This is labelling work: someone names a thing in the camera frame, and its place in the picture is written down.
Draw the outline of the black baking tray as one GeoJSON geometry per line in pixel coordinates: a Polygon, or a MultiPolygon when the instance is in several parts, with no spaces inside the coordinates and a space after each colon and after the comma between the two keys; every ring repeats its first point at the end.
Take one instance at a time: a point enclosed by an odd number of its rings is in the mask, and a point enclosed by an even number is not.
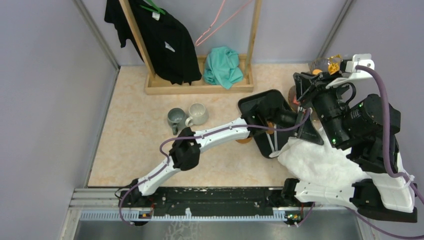
{"type": "Polygon", "coordinates": [[[246,140],[253,139],[263,157],[277,158],[289,137],[294,135],[293,130],[286,129],[299,123],[298,114],[289,107],[282,93],[276,89],[266,90],[242,98],[237,106],[241,118],[250,125],[246,140]],[[251,127],[252,125],[267,129],[251,127]]]}

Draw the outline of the wooden coaster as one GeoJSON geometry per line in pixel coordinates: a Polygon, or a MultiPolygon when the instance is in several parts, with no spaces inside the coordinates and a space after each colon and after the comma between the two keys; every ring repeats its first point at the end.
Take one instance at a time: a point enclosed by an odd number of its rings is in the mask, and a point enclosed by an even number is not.
{"type": "Polygon", "coordinates": [[[245,139],[237,139],[236,142],[239,143],[239,144],[247,144],[247,143],[251,142],[252,139],[253,139],[252,137],[248,137],[248,138],[245,138],[245,139]]]}
{"type": "Polygon", "coordinates": [[[268,127],[268,130],[266,131],[266,133],[267,133],[268,135],[272,135],[272,134],[275,132],[275,131],[274,131],[274,128],[275,128],[274,123],[273,123],[273,122],[268,121],[268,122],[267,122],[267,127],[268,127]]]}

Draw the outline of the metal tongs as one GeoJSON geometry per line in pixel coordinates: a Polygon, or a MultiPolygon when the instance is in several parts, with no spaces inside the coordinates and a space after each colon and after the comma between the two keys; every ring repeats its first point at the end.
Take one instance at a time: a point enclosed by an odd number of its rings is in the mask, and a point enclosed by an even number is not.
{"type": "Polygon", "coordinates": [[[275,156],[278,155],[278,135],[277,132],[274,132],[273,134],[266,134],[267,139],[268,139],[268,143],[271,149],[271,153],[269,154],[270,158],[274,158],[275,156]]]}

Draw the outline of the white towel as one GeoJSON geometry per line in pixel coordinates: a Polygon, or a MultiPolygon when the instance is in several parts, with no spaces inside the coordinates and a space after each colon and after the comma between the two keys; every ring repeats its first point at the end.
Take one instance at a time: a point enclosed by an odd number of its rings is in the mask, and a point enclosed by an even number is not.
{"type": "Polygon", "coordinates": [[[357,163],[349,160],[350,149],[333,148],[329,140],[323,145],[290,137],[279,151],[269,156],[302,181],[328,188],[344,188],[369,179],[357,163]]]}

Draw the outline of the grey-blue ceramic mug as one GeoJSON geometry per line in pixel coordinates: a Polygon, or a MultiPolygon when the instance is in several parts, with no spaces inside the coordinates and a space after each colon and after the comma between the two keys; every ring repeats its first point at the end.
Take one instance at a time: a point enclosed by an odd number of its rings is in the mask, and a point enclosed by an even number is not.
{"type": "Polygon", "coordinates": [[[167,114],[167,122],[172,129],[172,134],[176,136],[179,131],[186,128],[187,115],[181,108],[172,108],[167,114]]]}

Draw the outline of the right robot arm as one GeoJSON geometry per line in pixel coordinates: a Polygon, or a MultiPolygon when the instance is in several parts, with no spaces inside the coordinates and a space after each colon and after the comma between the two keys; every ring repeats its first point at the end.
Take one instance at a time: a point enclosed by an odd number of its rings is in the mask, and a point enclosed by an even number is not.
{"type": "Polygon", "coordinates": [[[296,96],[302,107],[312,107],[331,145],[350,150],[347,159],[356,163],[367,179],[345,189],[313,186],[289,178],[281,199],[287,206],[322,202],[344,206],[373,220],[416,223],[416,185],[403,169],[396,134],[401,113],[388,102],[385,93],[371,93],[354,106],[342,100],[351,81],[338,83],[339,74],[295,73],[296,96]]]}

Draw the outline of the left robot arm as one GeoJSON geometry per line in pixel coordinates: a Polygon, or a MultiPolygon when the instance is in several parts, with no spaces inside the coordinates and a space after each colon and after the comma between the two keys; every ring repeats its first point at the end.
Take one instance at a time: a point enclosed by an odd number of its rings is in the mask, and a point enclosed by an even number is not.
{"type": "Polygon", "coordinates": [[[138,207],[149,203],[150,196],[177,173],[197,167],[201,154],[231,141],[263,135],[266,131],[292,132],[302,128],[308,113],[296,113],[284,106],[284,100],[262,99],[244,106],[238,103],[241,116],[229,123],[206,130],[184,128],[178,137],[165,140],[159,147],[164,160],[146,176],[134,179],[120,197],[138,207]]]}

